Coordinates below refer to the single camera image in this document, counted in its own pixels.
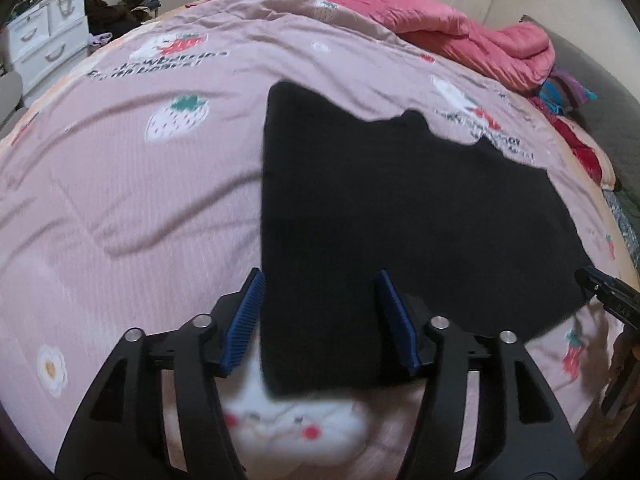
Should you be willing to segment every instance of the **pink comforter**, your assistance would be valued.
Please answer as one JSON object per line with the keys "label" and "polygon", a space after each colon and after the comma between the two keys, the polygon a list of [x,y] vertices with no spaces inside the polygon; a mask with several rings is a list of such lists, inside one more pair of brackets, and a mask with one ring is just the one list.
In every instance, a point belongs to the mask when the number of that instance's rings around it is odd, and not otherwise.
{"label": "pink comforter", "polygon": [[[556,53],[532,23],[489,30],[434,0],[327,0],[375,20],[416,46],[525,92],[548,77]],[[322,12],[330,12],[325,7]]]}

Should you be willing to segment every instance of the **green strawberry leaf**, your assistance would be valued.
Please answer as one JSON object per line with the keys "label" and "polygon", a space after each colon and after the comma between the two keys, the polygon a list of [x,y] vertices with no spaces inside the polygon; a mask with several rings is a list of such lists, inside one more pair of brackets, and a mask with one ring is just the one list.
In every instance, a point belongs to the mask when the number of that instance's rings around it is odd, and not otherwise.
{"label": "green strawberry leaf", "polygon": [[188,110],[190,112],[195,112],[202,106],[206,104],[206,101],[200,101],[197,95],[181,95],[177,97],[175,101],[172,103],[172,110],[176,110],[178,112],[182,112]]}

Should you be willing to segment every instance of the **folded black garment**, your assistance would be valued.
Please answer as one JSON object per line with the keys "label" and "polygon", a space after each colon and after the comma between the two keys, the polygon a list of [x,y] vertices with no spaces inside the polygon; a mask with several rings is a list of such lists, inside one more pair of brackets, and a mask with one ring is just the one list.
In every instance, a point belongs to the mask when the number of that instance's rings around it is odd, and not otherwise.
{"label": "folded black garment", "polygon": [[394,381],[373,279],[387,269],[436,315],[529,340],[584,303],[589,265],[546,172],[482,138],[434,136],[406,111],[360,120],[281,82],[264,127],[260,322],[276,394]]}

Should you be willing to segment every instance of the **silver screw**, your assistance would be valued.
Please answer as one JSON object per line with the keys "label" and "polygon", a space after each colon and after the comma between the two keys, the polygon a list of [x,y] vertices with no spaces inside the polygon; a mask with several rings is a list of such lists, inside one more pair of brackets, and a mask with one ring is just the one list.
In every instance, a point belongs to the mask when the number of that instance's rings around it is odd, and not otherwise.
{"label": "silver screw", "polygon": [[200,314],[199,316],[194,317],[191,322],[198,328],[204,328],[211,324],[211,316],[209,314]]}
{"label": "silver screw", "polygon": [[141,337],[142,330],[140,330],[139,328],[130,328],[124,335],[124,339],[126,339],[130,343],[135,343]]}
{"label": "silver screw", "polygon": [[500,339],[502,339],[503,343],[511,345],[518,340],[518,337],[511,330],[504,330],[500,332]]}
{"label": "silver screw", "polygon": [[432,317],[431,324],[440,330],[449,328],[449,320],[446,317],[442,317],[442,316]]}

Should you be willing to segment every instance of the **white dresser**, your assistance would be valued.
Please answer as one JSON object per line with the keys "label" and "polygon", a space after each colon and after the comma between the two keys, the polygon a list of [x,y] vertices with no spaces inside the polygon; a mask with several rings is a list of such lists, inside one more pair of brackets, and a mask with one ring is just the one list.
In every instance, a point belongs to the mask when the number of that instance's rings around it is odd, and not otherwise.
{"label": "white dresser", "polygon": [[26,106],[88,56],[88,40],[84,0],[43,0],[6,26],[2,50],[22,76]]}

